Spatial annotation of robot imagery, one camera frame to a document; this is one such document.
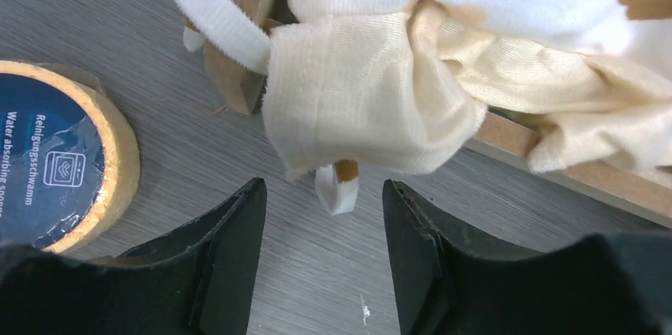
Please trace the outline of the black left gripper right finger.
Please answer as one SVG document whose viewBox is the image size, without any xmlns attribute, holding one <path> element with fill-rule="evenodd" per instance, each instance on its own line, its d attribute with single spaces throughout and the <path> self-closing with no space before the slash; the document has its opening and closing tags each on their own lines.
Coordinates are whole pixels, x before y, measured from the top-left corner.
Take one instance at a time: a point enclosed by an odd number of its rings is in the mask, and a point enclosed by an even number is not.
<svg viewBox="0 0 672 335">
<path fill-rule="evenodd" d="M 402 334 L 439 334 L 458 307 L 455 257 L 513 261 L 538 254 L 441 210 L 401 181 L 384 182 L 382 204 Z"/>
</svg>

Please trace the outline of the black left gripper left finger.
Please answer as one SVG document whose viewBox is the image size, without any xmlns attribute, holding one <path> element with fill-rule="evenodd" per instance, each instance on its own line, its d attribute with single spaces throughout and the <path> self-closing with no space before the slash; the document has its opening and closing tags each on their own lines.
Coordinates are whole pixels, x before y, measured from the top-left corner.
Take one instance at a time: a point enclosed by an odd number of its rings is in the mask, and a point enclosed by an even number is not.
<svg viewBox="0 0 672 335">
<path fill-rule="evenodd" d="M 244 334 L 258 270 L 267 190 L 248 181 L 169 233 L 101 259 L 112 291 L 91 334 Z"/>
</svg>

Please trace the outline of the large bear print cushion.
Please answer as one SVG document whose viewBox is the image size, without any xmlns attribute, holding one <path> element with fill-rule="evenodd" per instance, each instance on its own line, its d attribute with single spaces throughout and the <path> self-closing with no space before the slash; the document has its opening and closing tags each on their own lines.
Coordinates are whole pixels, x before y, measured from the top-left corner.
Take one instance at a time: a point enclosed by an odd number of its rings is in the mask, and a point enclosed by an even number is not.
<svg viewBox="0 0 672 335">
<path fill-rule="evenodd" d="M 671 0 L 288 0 L 266 134 L 291 175 L 342 159 L 431 173 L 490 108 L 542 131 L 535 172 L 671 163 Z"/>
</svg>

